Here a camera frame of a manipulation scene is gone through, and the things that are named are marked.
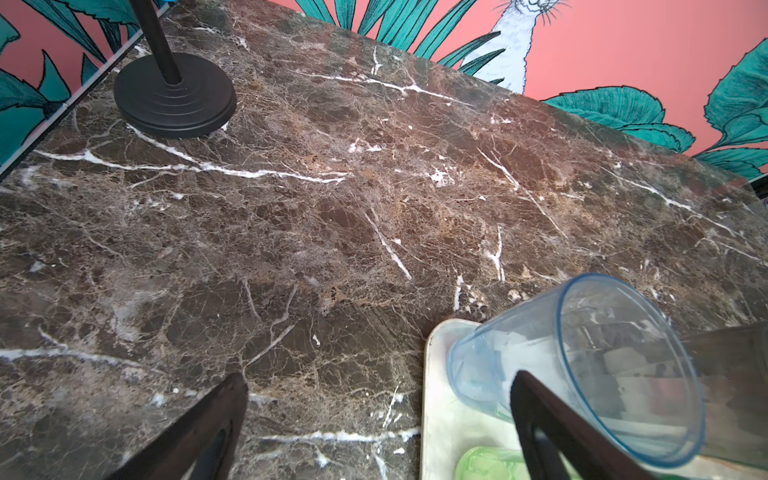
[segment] brown marble surface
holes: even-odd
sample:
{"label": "brown marble surface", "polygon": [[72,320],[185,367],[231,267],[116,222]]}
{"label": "brown marble surface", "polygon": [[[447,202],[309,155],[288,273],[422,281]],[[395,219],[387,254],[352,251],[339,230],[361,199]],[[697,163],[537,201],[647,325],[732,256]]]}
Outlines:
{"label": "brown marble surface", "polygon": [[225,130],[140,134],[110,74],[0,185],[0,477],[100,478],[242,370],[231,478],[416,478],[446,318],[587,271],[680,334],[768,318],[724,173],[261,0],[164,27],[234,80]]}

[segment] clear plastic cup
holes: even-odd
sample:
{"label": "clear plastic cup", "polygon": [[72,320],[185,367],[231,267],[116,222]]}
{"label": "clear plastic cup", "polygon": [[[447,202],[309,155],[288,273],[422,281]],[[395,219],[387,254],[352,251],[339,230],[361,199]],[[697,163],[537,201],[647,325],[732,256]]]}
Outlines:
{"label": "clear plastic cup", "polygon": [[664,315],[620,280],[576,276],[480,325],[448,356],[461,401],[509,422],[521,369],[638,461],[673,468],[701,448],[704,403],[690,359]]}

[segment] tropical leaf pattern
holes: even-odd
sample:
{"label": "tropical leaf pattern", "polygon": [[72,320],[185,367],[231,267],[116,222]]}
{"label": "tropical leaf pattern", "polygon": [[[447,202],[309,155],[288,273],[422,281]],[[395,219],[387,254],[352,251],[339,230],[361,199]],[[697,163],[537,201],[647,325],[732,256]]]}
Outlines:
{"label": "tropical leaf pattern", "polygon": [[768,39],[763,40],[712,90],[704,107],[707,121],[719,131],[734,118],[768,107]]}
{"label": "tropical leaf pattern", "polygon": [[326,7],[326,3],[323,0],[296,0],[296,3],[310,17],[335,25],[331,12],[328,11],[328,7]]}
{"label": "tropical leaf pattern", "polygon": [[659,124],[664,120],[664,107],[658,98],[627,86],[577,90],[544,103],[612,128]]}
{"label": "tropical leaf pattern", "polygon": [[384,14],[377,39],[387,45],[408,50],[437,5],[437,0],[405,0],[395,14],[390,9]]}
{"label": "tropical leaf pattern", "polygon": [[677,153],[682,153],[694,144],[696,138],[684,128],[670,124],[625,125],[618,130],[633,137],[642,138],[652,144],[660,145]]}
{"label": "tropical leaf pattern", "polygon": [[72,40],[76,41],[88,53],[99,61],[107,61],[104,54],[101,53],[96,42],[85,31],[83,25],[74,16],[74,12],[69,7],[56,0],[22,0],[24,3],[47,18],[49,22],[61,30]]}
{"label": "tropical leaf pattern", "polygon": [[117,53],[123,46],[120,25],[108,20],[99,20],[98,23],[101,26],[101,31],[104,32],[104,37],[107,39],[110,50],[112,50],[112,53]]}
{"label": "tropical leaf pattern", "polygon": [[0,110],[10,107],[43,108],[48,100],[26,81],[0,69]]}
{"label": "tropical leaf pattern", "polygon": [[419,47],[414,52],[417,57],[432,58],[435,51],[445,41],[448,35],[451,34],[459,21],[464,17],[464,14],[475,4],[477,0],[461,0],[456,5],[453,5],[448,13],[435,25],[432,30],[429,31],[424,40],[422,40]]}
{"label": "tropical leaf pattern", "polygon": [[[90,15],[98,21],[109,44],[110,56],[123,46],[121,25],[127,26],[129,37],[138,28],[128,0],[22,1],[82,48],[81,84],[90,80],[98,72],[98,66],[107,59],[75,13]],[[164,3],[154,0],[158,8]],[[0,15],[0,54],[8,43],[20,38],[19,30]],[[17,152],[30,134],[59,112],[70,99],[72,91],[80,87],[79,84],[72,85],[73,88],[67,85],[48,53],[37,51],[42,53],[43,62],[43,75],[37,87],[11,71],[0,69],[0,172],[7,159]]]}
{"label": "tropical leaf pattern", "polygon": [[726,148],[699,154],[696,159],[748,179],[768,174],[768,150],[765,148]]}
{"label": "tropical leaf pattern", "polygon": [[94,62],[92,62],[91,59],[88,58],[88,56],[84,53],[82,66],[80,67],[80,81],[83,85],[85,85],[85,82],[90,80],[91,77],[97,73],[98,67],[94,65]]}
{"label": "tropical leaf pattern", "polygon": [[502,33],[500,31],[492,31],[491,33],[479,36],[476,39],[465,43],[461,47],[447,54],[445,57],[441,58],[438,63],[440,65],[445,65],[446,67],[453,67],[460,61],[464,60],[464,57],[472,53],[478,47],[485,45],[488,40],[491,38],[496,38],[501,34]]}
{"label": "tropical leaf pattern", "polygon": [[472,60],[472,61],[468,62],[466,65],[462,65],[462,67],[458,71],[460,71],[462,73],[466,73],[467,75],[474,75],[474,74],[477,73],[478,70],[483,68],[485,66],[485,64],[487,64],[488,62],[490,62],[494,58],[498,57],[503,52],[504,52],[503,48],[500,48],[500,49],[494,50],[494,51],[490,51],[487,54],[481,55],[481,56],[477,57],[475,60]]}
{"label": "tropical leaf pattern", "polygon": [[710,94],[704,116],[720,140],[694,158],[755,180],[768,173],[768,150],[719,147],[768,141],[768,38],[734,65]]}
{"label": "tropical leaf pattern", "polygon": [[122,25],[138,25],[131,3],[125,0],[58,0],[73,12]]}
{"label": "tropical leaf pattern", "polygon": [[71,95],[69,87],[61,78],[58,68],[56,68],[56,65],[54,65],[51,57],[48,56],[45,50],[43,50],[43,81],[40,83],[38,91],[46,100],[57,103],[66,102]]}
{"label": "tropical leaf pattern", "polygon": [[339,27],[352,30],[356,3],[357,0],[336,0],[336,18],[339,19]]}
{"label": "tropical leaf pattern", "polygon": [[367,35],[371,28],[384,16],[395,0],[371,0],[366,8],[366,13],[362,16],[362,21],[357,29],[357,33]]}
{"label": "tropical leaf pattern", "polygon": [[18,30],[13,28],[13,25],[8,23],[8,20],[0,15],[0,54],[3,48],[14,40],[19,39]]}

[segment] white marble vein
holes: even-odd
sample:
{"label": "white marble vein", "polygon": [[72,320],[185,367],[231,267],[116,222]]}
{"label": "white marble vein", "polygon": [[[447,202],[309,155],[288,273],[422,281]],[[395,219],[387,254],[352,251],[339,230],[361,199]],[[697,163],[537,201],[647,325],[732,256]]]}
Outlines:
{"label": "white marble vein", "polygon": [[371,75],[378,75],[379,74],[379,68],[383,67],[384,64],[379,63],[379,59],[376,58],[376,49],[378,46],[373,47],[373,66],[371,67]]}
{"label": "white marble vein", "polygon": [[504,267],[502,266],[502,226],[497,225],[496,228],[498,229],[498,249],[496,250],[496,253],[491,253],[485,250],[484,254],[485,258],[492,261],[493,266],[496,267],[496,278],[502,282],[505,282],[506,276],[504,275]]}
{"label": "white marble vein", "polygon": [[507,177],[507,180],[509,180],[509,182],[512,184],[512,190],[517,191],[518,189],[522,188],[523,192],[525,192],[525,195],[527,197],[527,198],[524,198],[523,200],[528,200],[528,201],[532,202],[536,206],[536,208],[538,208],[538,211],[541,212],[542,215],[547,217],[547,220],[549,220],[550,223],[552,223],[552,225],[554,225],[554,228],[560,233],[560,235],[562,235],[563,238],[565,238],[565,239],[568,238],[568,235],[566,235],[565,232],[560,229],[560,227],[557,225],[557,223],[555,223],[555,221],[552,219],[552,217],[550,217],[547,214],[547,212],[545,212],[544,209],[541,208],[541,205],[539,205],[538,202],[536,201],[536,199],[533,197],[533,195],[531,195],[531,192],[529,192],[528,189],[526,189],[525,187],[520,185],[520,182],[518,182],[512,176],[512,174],[509,173],[509,170],[507,170],[507,168],[504,165],[502,165],[501,162],[498,162],[498,163],[494,162],[493,160],[491,160],[488,157],[488,155],[483,153],[483,151],[480,150],[479,148],[478,148],[478,152],[480,152],[480,155],[482,155],[488,162],[490,162],[491,165],[493,165],[494,167],[498,168],[499,170],[501,170],[504,173],[504,176]]}
{"label": "white marble vein", "polygon": [[672,200],[671,198],[669,198],[666,195],[662,194],[659,190],[653,188],[651,185],[643,185],[643,184],[639,184],[638,182],[633,182],[632,180],[628,180],[628,179],[626,179],[624,177],[620,177],[619,175],[616,175],[614,172],[608,170],[607,168],[603,168],[603,167],[601,167],[601,168],[603,170],[607,171],[609,174],[613,175],[614,177],[618,178],[619,181],[626,182],[626,183],[628,183],[630,185],[633,185],[633,186],[635,186],[637,188],[642,188],[643,190],[647,190],[647,191],[651,192],[652,194],[661,197],[661,199],[664,200],[664,203],[666,203],[668,207],[669,206],[673,206],[673,207],[682,208],[683,210],[687,210],[694,217],[699,218],[701,220],[706,220],[707,222],[710,222],[713,225],[717,225],[718,227],[720,227],[723,230],[727,231],[728,233],[730,233],[734,237],[742,237],[742,238],[744,238],[744,235],[733,231],[732,229],[730,229],[726,225],[723,225],[720,222],[716,222],[715,220],[712,220],[711,218],[705,217],[704,215],[698,213],[697,211],[695,211],[695,209],[691,205],[682,204],[681,202],[678,202],[677,200]]}
{"label": "white marble vein", "polygon": [[453,292],[453,311],[457,312],[461,307],[459,302],[459,296],[462,294],[462,285],[464,285],[464,276],[459,275],[456,277],[456,290]]}
{"label": "white marble vein", "polygon": [[384,458],[379,457],[376,452],[373,453],[373,458],[376,460],[376,466],[379,467],[379,475],[381,475],[382,480],[387,480],[387,468],[386,463],[384,462]]}
{"label": "white marble vein", "polygon": [[279,319],[274,320],[272,322],[272,326],[275,326],[278,323],[282,323],[282,322],[285,322],[286,320],[288,320],[288,309],[290,308],[290,303],[293,302],[293,297],[296,295],[296,291],[298,289],[299,289],[299,284],[298,283],[294,283],[293,284],[293,289],[290,291],[290,295],[288,296],[288,301],[286,302],[286,309],[283,312],[283,315]]}
{"label": "white marble vein", "polygon": [[371,217],[368,216],[368,214],[363,212],[363,215],[366,216],[366,220],[368,220],[368,223],[371,224],[371,227],[373,227],[373,231],[376,232],[377,235],[379,235],[379,240],[381,240],[382,245],[386,249],[386,251],[389,253],[390,258],[392,258],[392,261],[397,263],[397,266],[400,267],[400,270],[406,275],[406,278],[408,280],[413,280],[413,277],[411,276],[411,273],[408,271],[405,265],[402,264],[402,261],[400,261],[400,258],[397,256],[397,253],[392,249],[392,247],[389,245],[389,242],[386,241],[386,238],[384,235],[382,235],[381,231],[379,230],[379,227],[376,226],[375,223],[373,223],[373,220],[371,220]]}
{"label": "white marble vein", "polygon": [[433,91],[424,90],[423,88],[419,87],[417,84],[411,84],[407,87],[401,87],[400,85],[386,83],[385,81],[379,81],[379,80],[376,80],[375,78],[368,78],[363,74],[361,74],[358,78],[347,78],[347,77],[340,77],[339,75],[307,74],[301,71],[295,71],[294,73],[297,73],[299,75],[304,75],[305,77],[325,78],[326,80],[348,81],[348,82],[359,83],[359,84],[379,84],[379,85],[382,85],[383,87],[397,90],[404,95],[406,94],[407,91],[415,91],[416,93],[431,95],[433,97],[442,98],[443,100],[449,100],[451,102],[455,101],[462,105],[467,105],[468,107],[472,106],[471,104],[468,104],[461,100],[457,100],[456,98],[448,97],[443,94],[438,94]]}
{"label": "white marble vein", "polygon": [[191,157],[190,155],[187,155],[184,152],[179,151],[174,147],[171,147],[170,145],[163,144],[151,137],[148,137],[147,135],[140,132],[133,125],[128,125],[128,128],[132,130],[136,134],[136,136],[139,137],[141,140],[146,141],[147,143],[154,145],[155,147],[160,148],[161,150],[165,150],[169,154],[176,155],[179,158],[182,158],[192,164],[197,165],[199,167],[199,170],[197,171],[215,171],[221,174],[232,175],[234,177],[242,177],[242,178],[259,178],[259,177],[265,177],[265,176],[273,176],[273,177],[280,177],[280,178],[291,177],[291,178],[296,178],[298,180],[304,180],[304,181],[314,182],[318,184],[330,184],[332,182],[339,183],[345,180],[346,176],[349,175],[349,173],[333,172],[334,174],[337,174],[339,176],[333,177],[333,178],[316,178],[316,177],[307,177],[305,175],[294,174],[291,172],[281,172],[277,170],[255,170],[255,171],[233,170],[231,168],[225,168],[219,165],[214,165],[211,162],[199,161]]}
{"label": "white marble vein", "polygon": [[269,352],[272,348],[274,348],[275,345],[282,342],[283,339],[290,333],[291,330],[293,330],[293,327],[296,325],[290,325],[288,326],[283,332],[275,338],[275,340],[272,340],[272,342],[266,346],[264,350],[261,352],[258,352],[256,356],[254,356],[251,360],[248,361],[248,363],[245,364],[245,366],[249,366],[251,363],[256,362],[258,359],[266,355],[267,352]]}
{"label": "white marble vein", "polygon": [[69,348],[64,347],[56,347],[51,349],[0,349],[0,359],[6,359],[9,362],[13,362],[18,359],[53,358],[57,356],[68,356],[95,363],[103,362],[112,366],[132,366],[137,369],[143,369],[149,372],[165,375],[165,372],[162,370],[142,365],[139,362],[134,362],[133,360],[120,359],[109,355],[99,355],[97,353],[80,352],[78,350],[70,350]]}
{"label": "white marble vein", "polygon": [[398,430],[395,432],[384,432],[378,435],[360,435],[359,433],[340,432],[313,432],[305,435],[267,435],[259,437],[260,440],[272,440],[281,443],[308,442],[310,440],[321,440],[323,442],[349,442],[349,443],[378,443],[387,439],[400,439],[404,442],[421,433],[421,427]]}
{"label": "white marble vein", "polygon": [[384,423],[382,424],[382,428],[385,429],[389,425],[389,422],[392,420],[392,407],[395,405],[395,399],[397,398],[397,389],[400,388],[400,384],[398,384],[395,387],[395,392],[392,394],[392,400],[389,402],[389,408],[386,411],[386,417],[384,418]]}
{"label": "white marble vein", "polygon": [[756,260],[756,261],[757,261],[757,262],[758,262],[760,265],[763,265],[763,266],[768,266],[768,262],[764,261],[764,260],[763,260],[763,259],[761,259],[761,258],[755,257],[754,255],[749,255],[747,252],[743,252],[742,250],[739,250],[739,249],[737,249],[736,247],[732,247],[731,245],[728,245],[728,244],[726,244],[726,243],[723,243],[723,242],[718,242],[718,241],[716,241],[716,240],[712,240],[712,241],[713,241],[714,243],[717,243],[717,244],[721,245],[721,246],[722,246],[723,248],[725,248],[726,250],[733,250],[733,251],[734,251],[734,252],[736,252],[736,253],[741,253],[741,254],[742,254],[742,255],[744,255],[745,257],[751,258],[752,260]]}

